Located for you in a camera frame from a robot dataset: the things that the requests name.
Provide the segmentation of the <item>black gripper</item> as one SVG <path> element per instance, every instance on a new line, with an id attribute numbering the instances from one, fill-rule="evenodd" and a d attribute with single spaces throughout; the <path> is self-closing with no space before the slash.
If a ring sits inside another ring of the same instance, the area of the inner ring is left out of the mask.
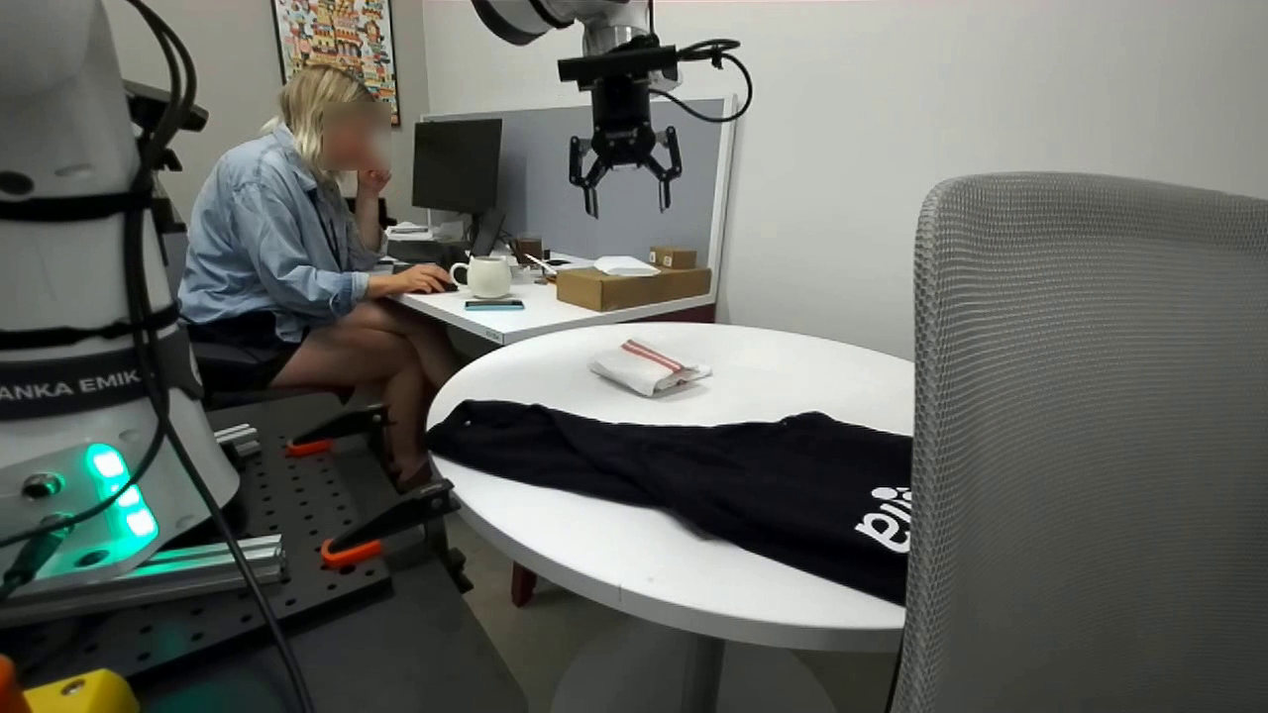
<path id="1" fill-rule="evenodd" d="M 601 161 L 644 161 L 658 177 L 658 209 L 675 208 L 675 183 L 682 177 L 677 132 L 649 132 L 649 94 L 644 78 L 601 74 L 589 86 L 593 134 L 570 138 L 570 185 L 582 192 L 582 209 L 600 218 L 600 169 L 587 161 L 589 146 Z"/>

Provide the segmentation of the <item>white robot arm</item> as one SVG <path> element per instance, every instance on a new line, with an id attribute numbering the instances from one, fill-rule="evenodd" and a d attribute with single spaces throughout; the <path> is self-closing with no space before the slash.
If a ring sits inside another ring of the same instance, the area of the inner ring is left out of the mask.
<path id="1" fill-rule="evenodd" d="M 387 402 L 394 473 L 419 473 L 446 337 L 411 315 L 431 263 L 379 263 L 387 169 L 366 160 L 349 69 L 280 82 L 206 176 L 187 258 L 164 258 L 156 169 L 200 98 L 171 25 L 168 103 L 127 109 L 103 0 L 0 0 L 3 587 L 109 583 L 237 494 L 202 407 L 206 362 L 262 394 Z"/>

